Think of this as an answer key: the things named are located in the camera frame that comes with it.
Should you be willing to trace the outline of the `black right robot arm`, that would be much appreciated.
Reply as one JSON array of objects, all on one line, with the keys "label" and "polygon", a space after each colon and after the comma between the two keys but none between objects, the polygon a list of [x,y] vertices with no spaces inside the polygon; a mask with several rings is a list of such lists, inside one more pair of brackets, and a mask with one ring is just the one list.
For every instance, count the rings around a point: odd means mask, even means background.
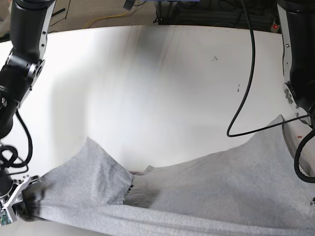
[{"label": "black right robot arm", "polygon": [[15,147],[0,146],[0,224],[17,221],[25,212],[23,191],[37,181],[25,175],[23,180],[12,179],[9,168],[22,169],[26,174],[32,158],[31,135],[23,122],[19,109],[38,79],[45,64],[47,34],[55,8],[54,0],[14,0],[11,7],[10,40],[12,50],[0,70],[0,137],[6,137],[17,117],[28,140],[28,155],[22,159]]}]

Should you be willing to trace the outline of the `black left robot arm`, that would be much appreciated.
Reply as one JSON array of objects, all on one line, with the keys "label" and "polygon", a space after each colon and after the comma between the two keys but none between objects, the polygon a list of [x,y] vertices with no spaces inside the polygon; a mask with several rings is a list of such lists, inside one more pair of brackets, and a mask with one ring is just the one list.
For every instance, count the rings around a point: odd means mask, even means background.
[{"label": "black left robot arm", "polygon": [[315,2],[277,1],[283,39],[283,90],[302,123],[315,126]]}]

